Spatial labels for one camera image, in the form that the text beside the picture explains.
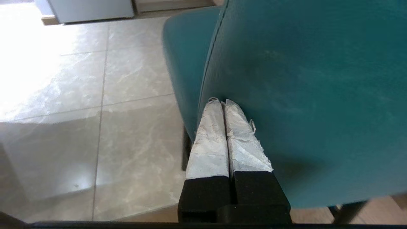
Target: floor tile grout line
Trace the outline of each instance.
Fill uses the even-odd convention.
[[[25,120],[25,119],[35,119],[35,118],[44,117],[44,116],[59,115],[59,114],[64,114],[64,113],[68,113],[68,112],[81,111],[81,110],[93,109],[93,108],[98,108],[98,107],[100,107],[100,106],[91,106],[91,107],[86,107],[86,108],[66,110],[66,111],[60,111],[60,112],[55,112],[55,113],[50,113],[50,114],[40,114],[40,115],[35,115],[35,116],[30,116],[30,117],[25,117],[25,118],[20,118],[20,119],[3,120],[0,122],[14,122],[14,121],[21,121],[21,120]]]
[[[71,56],[71,55],[81,55],[81,54],[88,54],[88,53],[101,53],[101,52],[106,52],[106,49],[103,50],[93,50],[93,51],[89,51],[89,52],[77,52],[77,53],[67,53],[67,54],[60,54],[60,56],[64,57],[64,56]]]
[[[132,100],[127,100],[127,101],[122,101],[122,102],[117,102],[117,103],[110,103],[110,104],[106,104],[103,106],[107,107],[107,106],[118,105],[118,104],[122,104],[122,103],[135,102],[135,101],[144,100],[144,99],[153,99],[153,98],[157,98],[157,97],[164,97],[164,96],[169,96],[169,95],[174,95],[174,94],[175,93],[165,94],[165,95],[155,95],[155,96],[141,98],[141,99],[132,99]]]
[[[123,47],[123,48],[108,48],[109,51],[120,51],[124,49],[134,49],[134,48],[149,48],[149,47],[155,47],[157,45],[160,45],[160,47],[163,47],[162,43],[157,43],[157,44],[148,44],[148,45],[139,45],[139,46],[129,46],[129,47]]]
[[[174,95],[174,93],[165,94],[165,95],[155,95],[155,96],[141,98],[141,99],[131,99],[131,100],[126,100],[126,101],[117,102],[117,103],[110,103],[110,104],[106,104],[106,105],[103,105],[103,106],[104,107],[112,106],[112,105],[117,105],[117,104],[121,104],[121,103],[133,102],[133,101],[138,101],[138,100],[143,100],[143,99],[152,99],[152,98],[162,97],[162,96],[167,96],[167,95]],[[0,122],[6,123],[6,122],[21,121],[21,120],[25,120],[25,119],[35,119],[35,118],[44,117],[44,116],[59,115],[59,114],[65,114],[65,113],[68,113],[68,112],[81,111],[81,110],[87,110],[87,109],[93,109],[93,108],[99,108],[99,107],[100,106],[91,106],[91,107],[79,108],[79,109],[74,109],[74,110],[60,111],[60,112],[55,112],[55,113],[51,113],[51,114],[41,114],[41,115],[36,115],[36,116],[30,116],[30,117],[25,117],[25,118],[21,118],[21,119],[0,120]]]
[[[98,135],[98,146],[96,150],[96,166],[95,166],[95,180],[93,186],[93,204],[92,204],[92,221],[95,217],[95,202],[96,202],[96,180],[98,176],[98,162],[99,162],[99,149],[100,149],[100,142],[101,142],[101,133],[102,133],[102,115],[103,115],[103,97],[105,93],[105,79],[106,79],[106,67],[107,67],[107,48],[109,47],[109,28],[110,25],[107,25],[107,43],[106,43],[106,50],[105,50],[105,65],[103,69],[103,83],[102,83],[102,100],[101,100],[101,114],[99,119],[99,135]]]

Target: chair seat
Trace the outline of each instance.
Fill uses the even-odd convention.
[[[220,7],[191,10],[169,18],[163,45],[179,110],[191,140],[195,139],[199,95],[206,57]]]

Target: chair leg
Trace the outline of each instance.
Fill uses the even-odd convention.
[[[345,204],[339,210],[336,207],[329,207],[334,216],[333,224],[349,224],[366,203],[367,201]]]
[[[184,127],[184,131],[182,133],[182,165],[181,169],[183,171],[186,170],[186,166],[188,165],[189,154],[191,153],[192,142],[188,136],[188,132]]]

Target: white tape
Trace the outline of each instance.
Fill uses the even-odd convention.
[[[270,160],[254,135],[256,127],[253,121],[249,124],[240,106],[229,99],[226,100],[225,121],[230,174],[234,171],[272,172]]]
[[[211,98],[198,126],[186,168],[186,179],[229,177],[228,145],[220,101]]]

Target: marble tile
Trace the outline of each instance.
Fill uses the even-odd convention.
[[[19,20],[19,15],[9,14],[11,16],[8,20],[0,22],[2,26],[0,48],[3,53],[67,55],[107,49],[109,30],[107,22],[44,26],[39,20],[40,15],[36,17],[24,15],[22,21]]]
[[[333,216],[327,207],[291,209],[293,223],[327,223],[333,221]]]
[[[0,121],[100,106],[105,54],[8,56],[0,68]]]
[[[0,123],[0,211],[91,220],[100,108]]]
[[[2,4],[0,1],[0,25],[2,35],[4,31],[10,31],[20,26],[44,26],[42,24],[41,12],[35,3]]]
[[[47,34],[60,54],[104,51],[107,49],[108,26],[107,22],[58,25]]]
[[[178,222],[178,204],[118,219],[120,222]]]
[[[105,106],[94,220],[116,220],[178,203],[182,120],[173,95]]]
[[[110,23],[108,49],[161,45],[168,17],[123,20]]]
[[[390,196],[370,200],[358,217],[365,224],[407,225],[407,212]]]
[[[107,52],[103,104],[173,93],[160,46]]]

